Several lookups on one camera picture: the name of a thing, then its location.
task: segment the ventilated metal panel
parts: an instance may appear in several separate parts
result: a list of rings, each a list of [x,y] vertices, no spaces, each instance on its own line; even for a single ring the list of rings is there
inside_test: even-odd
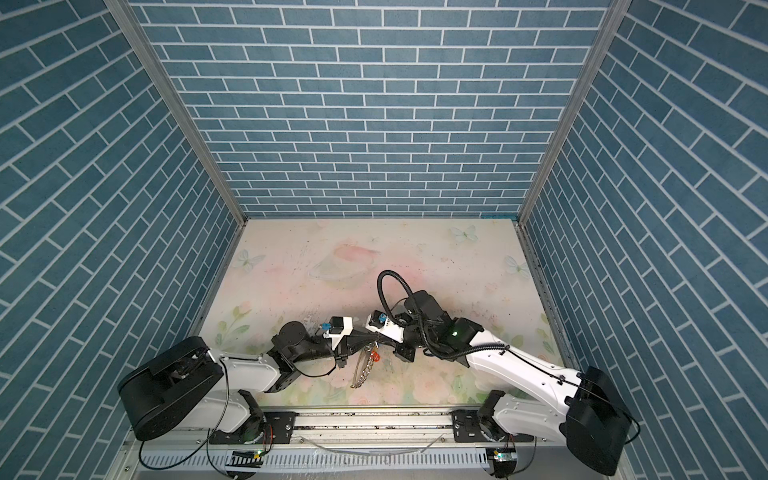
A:
[[[435,468],[487,468],[488,458],[485,449],[469,447],[450,447],[431,449],[422,453],[406,453],[400,455],[350,455],[331,453],[321,449],[280,449],[270,452],[264,457],[260,468],[240,467],[248,463],[246,458],[235,458],[234,450],[211,451],[210,459],[219,469],[231,472],[264,472],[264,473],[317,473],[344,472],[354,470],[381,469],[435,469]],[[181,460],[189,452],[156,451],[144,452],[144,461],[152,467],[171,465]],[[175,468],[184,471],[205,471],[211,466],[205,452],[197,453],[184,464]]]

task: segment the floral table surface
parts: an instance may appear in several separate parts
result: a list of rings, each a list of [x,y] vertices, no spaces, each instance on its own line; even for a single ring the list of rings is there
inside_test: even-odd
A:
[[[289,321],[309,332],[331,316],[364,319],[381,309],[376,277],[400,273],[449,314],[490,329],[513,346],[561,365],[551,330],[510,220],[251,220],[200,335],[232,353],[264,353]],[[384,280],[390,305],[403,297]],[[417,352],[414,363],[379,349],[367,381],[351,389],[357,355],[329,376],[300,377],[279,393],[256,393],[264,406],[415,405],[482,402],[503,384]],[[318,374],[330,359],[300,368]],[[513,392],[518,396],[524,394]]]

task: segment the brick wallpaper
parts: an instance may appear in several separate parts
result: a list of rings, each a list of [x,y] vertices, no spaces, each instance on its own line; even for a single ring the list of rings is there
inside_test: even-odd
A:
[[[100,478],[235,225],[101,0],[0,1],[0,478]]]
[[[634,0],[531,217],[638,478],[768,478],[768,3]]]
[[[514,215],[609,0],[132,2],[251,217]]]

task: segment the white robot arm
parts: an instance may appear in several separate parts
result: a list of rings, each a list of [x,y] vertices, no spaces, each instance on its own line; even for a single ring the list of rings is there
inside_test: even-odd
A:
[[[405,313],[393,315],[384,300],[385,276],[395,277],[406,290]],[[161,353],[118,386],[137,439],[154,439],[178,426],[258,432],[264,414],[250,391],[279,392],[302,375],[296,362],[334,358],[334,369],[340,368],[353,353],[378,342],[406,362],[424,348],[430,356],[491,373],[538,400],[492,391],[478,414],[489,439],[513,433],[546,438],[567,445],[600,473],[615,472],[634,419],[605,373],[545,362],[469,319],[451,318],[434,297],[412,292],[391,270],[379,275],[378,287],[384,312],[374,311],[366,330],[353,328],[350,317],[332,317],[319,336],[310,336],[299,322],[285,324],[272,338],[274,347],[258,356],[208,349],[200,337]]]

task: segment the metal chain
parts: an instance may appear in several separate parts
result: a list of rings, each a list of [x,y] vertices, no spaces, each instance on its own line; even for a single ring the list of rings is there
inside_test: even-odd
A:
[[[354,389],[360,388],[362,384],[366,382],[368,375],[371,373],[371,368],[373,367],[373,348],[374,343],[369,343],[360,351],[360,357],[357,359],[357,367],[355,368],[355,374],[359,372],[359,375],[357,380],[351,385]],[[366,366],[362,369],[362,371],[360,371],[360,365],[362,364],[365,355],[368,356],[368,361],[366,362]]]

